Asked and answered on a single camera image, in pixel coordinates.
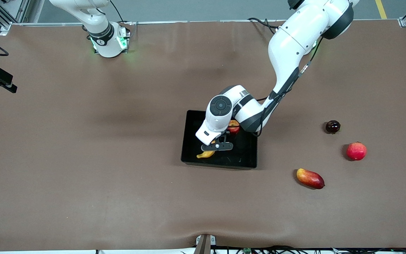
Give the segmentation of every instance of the black tray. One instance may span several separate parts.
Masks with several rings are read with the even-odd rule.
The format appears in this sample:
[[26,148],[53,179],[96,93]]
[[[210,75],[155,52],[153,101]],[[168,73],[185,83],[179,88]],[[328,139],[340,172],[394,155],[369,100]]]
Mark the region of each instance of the black tray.
[[242,128],[236,135],[227,135],[227,142],[233,143],[230,151],[216,151],[209,158],[197,159],[201,154],[200,140],[195,132],[205,119],[205,111],[188,110],[184,129],[181,161],[187,165],[218,167],[227,169],[254,169],[258,162],[258,138]]

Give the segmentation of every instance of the gray floor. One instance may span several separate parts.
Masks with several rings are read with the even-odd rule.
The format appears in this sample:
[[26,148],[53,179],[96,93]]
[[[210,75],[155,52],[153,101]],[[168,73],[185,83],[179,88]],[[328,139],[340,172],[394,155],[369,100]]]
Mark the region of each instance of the gray floor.
[[[388,0],[399,3],[406,0]],[[129,21],[219,21],[257,17],[288,19],[292,15],[286,0],[113,0],[123,19]],[[109,20],[119,20],[112,5],[102,8]],[[375,0],[361,0],[355,7],[356,19],[380,19]],[[39,23],[76,22],[69,13],[45,0]]]

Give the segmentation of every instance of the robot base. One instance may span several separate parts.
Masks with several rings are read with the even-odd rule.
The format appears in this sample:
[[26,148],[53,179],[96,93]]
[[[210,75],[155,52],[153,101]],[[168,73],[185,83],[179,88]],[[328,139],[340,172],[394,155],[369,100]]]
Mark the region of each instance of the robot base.
[[205,119],[205,111],[189,110],[186,115],[181,161],[187,165],[227,169],[254,169],[258,162],[258,138],[242,128],[236,135],[227,135],[227,142],[233,144],[232,150],[216,151],[209,158],[197,159],[203,153],[203,143],[195,132]]
[[106,46],[100,46],[93,42],[95,54],[100,54],[105,58],[114,58],[120,53],[127,53],[129,48],[129,36],[131,32],[127,32],[125,27],[120,26],[116,22],[110,22],[114,27],[114,36],[107,42]]

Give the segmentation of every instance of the circular button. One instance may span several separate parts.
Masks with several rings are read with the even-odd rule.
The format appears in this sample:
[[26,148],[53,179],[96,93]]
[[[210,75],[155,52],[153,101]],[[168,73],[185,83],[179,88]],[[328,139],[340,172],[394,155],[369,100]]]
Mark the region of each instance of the circular button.
[[227,106],[227,103],[223,100],[216,101],[216,108],[218,110],[223,110]]
[[227,96],[220,95],[213,98],[209,108],[214,116],[224,116],[230,112],[232,103]]

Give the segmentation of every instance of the brown table cover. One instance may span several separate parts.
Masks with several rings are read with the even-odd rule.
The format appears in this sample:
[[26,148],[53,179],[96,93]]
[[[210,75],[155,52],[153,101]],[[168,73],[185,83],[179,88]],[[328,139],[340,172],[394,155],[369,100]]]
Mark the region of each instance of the brown table cover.
[[[324,40],[258,140],[258,168],[180,161],[185,115],[275,75],[252,23],[139,25],[105,59],[80,27],[13,26],[0,67],[0,250],[406,247],[406,29],[354,21]],[[306,56],[302,64],[308,61]],[[322,131],[328,120],[342,131]],[[360,141],[366,158],[343,157]],[[294,179],[318,172],[322,190]]]

